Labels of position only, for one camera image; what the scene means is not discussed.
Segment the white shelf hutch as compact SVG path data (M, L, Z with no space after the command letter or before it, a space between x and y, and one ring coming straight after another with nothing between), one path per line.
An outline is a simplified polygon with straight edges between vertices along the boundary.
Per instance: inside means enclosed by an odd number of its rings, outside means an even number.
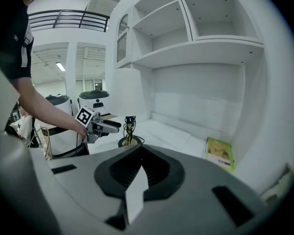
M108 91L124 68L141 73L144 112L205 139L228 142L236 161L259 134L268 95L264 45L240 0L120 0L106 51Z

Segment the person's left forearm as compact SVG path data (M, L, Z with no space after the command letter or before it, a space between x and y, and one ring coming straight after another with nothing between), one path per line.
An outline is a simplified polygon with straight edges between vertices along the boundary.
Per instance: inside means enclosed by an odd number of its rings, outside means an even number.
M13 87L20 94L20 105L34 118L63 129L72 130L75 118L56 108L34 88L31 78L23 77L11 81Z

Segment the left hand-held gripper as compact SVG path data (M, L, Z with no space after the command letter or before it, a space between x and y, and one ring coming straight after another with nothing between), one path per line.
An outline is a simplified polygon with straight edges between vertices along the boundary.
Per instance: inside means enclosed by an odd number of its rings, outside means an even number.
M95 143L97 139L101 136L101 132L103 133L118 133L121 124L116 121L102 119L99 112L96 112L94 109L84 105L82 106L75 119L86 128L86 138L83 141L84 143ZM94 127L95 124L99 124L102 127L100 128Z

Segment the black railing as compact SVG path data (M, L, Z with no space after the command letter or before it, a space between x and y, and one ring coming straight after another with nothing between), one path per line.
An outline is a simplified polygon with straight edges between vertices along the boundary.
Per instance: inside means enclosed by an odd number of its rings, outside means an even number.
M80 28L106 32L110 17L82 10L47 10L28 15L32 31Z

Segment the person's black shirt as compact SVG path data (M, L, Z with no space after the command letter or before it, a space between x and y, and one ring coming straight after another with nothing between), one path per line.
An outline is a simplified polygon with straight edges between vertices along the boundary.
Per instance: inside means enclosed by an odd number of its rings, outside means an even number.
M0 70L8 80L31 77L31 33L28 6L23 0L8 0L12 8L0 12Z

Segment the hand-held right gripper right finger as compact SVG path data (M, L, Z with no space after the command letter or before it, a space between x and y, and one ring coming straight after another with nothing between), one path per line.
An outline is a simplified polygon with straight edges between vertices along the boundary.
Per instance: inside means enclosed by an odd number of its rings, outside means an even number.
M267 205L244 182L219 166L171 149L156 147L184 167L182 186L168 199L146 201L121 235L245 235L262 221ZM237 226L219 199L215 187L226 187L252 214Z

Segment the white and black robot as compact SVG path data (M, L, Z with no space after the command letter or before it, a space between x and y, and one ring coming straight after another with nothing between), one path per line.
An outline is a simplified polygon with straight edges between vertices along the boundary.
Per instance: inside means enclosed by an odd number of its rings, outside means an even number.
M56 108L73 116L72 101L67 95L49 95L46 100ZM42 122L41 126L49 130L53 159L89 155L89 150L78 133Z
M99 112L102 117L110 115L111 100L107 91L87 91L78 96L79 106L88 106Z

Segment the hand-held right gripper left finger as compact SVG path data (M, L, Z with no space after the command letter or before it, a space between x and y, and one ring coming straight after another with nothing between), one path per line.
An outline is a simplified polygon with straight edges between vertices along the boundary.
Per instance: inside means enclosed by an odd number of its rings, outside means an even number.
M29 151L38 184L60 235L143 235L141 226L119 230L106 223L121 200L106 196L95 182L95 169L103 161L129 151L117 148L93 155L46 161L42 152Z

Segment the white table lamp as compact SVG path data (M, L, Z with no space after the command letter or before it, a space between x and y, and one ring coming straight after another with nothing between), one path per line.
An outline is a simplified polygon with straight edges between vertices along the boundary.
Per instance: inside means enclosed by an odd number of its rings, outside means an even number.
M146 111L141 73L133 68L114 70L110 90L110 114L124 118L123 138L118 147L142 144L142 139L134 135L136 116Z

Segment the green book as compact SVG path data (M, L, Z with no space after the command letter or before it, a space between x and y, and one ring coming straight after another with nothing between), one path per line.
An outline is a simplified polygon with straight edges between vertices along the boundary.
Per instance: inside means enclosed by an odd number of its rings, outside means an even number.
M209 137L206 143L204 159L230 173L234 171L235 167L231 145L226 142Z

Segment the person's left hand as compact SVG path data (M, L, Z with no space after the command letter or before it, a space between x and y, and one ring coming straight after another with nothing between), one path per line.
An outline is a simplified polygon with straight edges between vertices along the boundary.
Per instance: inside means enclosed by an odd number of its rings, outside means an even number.
M79 135L81 135L82 140L85 140L87 132L86 128L82 124L75 120L72 124L72 130L76 131Z

